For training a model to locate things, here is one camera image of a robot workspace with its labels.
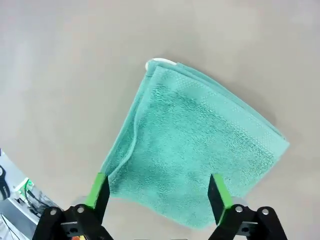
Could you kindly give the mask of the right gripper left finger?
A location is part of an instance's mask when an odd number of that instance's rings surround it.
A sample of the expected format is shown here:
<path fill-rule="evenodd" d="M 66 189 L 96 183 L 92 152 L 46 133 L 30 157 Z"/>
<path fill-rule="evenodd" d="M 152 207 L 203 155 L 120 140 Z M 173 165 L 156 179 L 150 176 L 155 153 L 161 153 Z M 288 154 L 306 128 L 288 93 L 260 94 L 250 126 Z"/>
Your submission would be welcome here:
<path fill-rule="evenodd" d="M 109 232 L 102 226 L 110 197 L 108 176 L 99 172 L 85 203 L 67 210 L 47 207 L 36 226 L 35 240 L 109 240 Z"/>

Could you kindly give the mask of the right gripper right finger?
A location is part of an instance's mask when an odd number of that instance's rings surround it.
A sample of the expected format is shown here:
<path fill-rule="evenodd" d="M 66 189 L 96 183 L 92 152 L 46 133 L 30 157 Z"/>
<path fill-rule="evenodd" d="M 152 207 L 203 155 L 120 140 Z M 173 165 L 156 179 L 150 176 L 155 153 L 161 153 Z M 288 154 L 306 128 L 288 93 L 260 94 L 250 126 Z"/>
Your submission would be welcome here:
<path fill-rule="evenodd" d="M 262 206 L 254 211 L 248 206 L 234 203 L 219 174 L 210 176 L 208 199 L 216 223 L 210 240 L 233 240 L 236 236 L 244 236 L 248 240 L 287 239 L 272 207 Z"/>

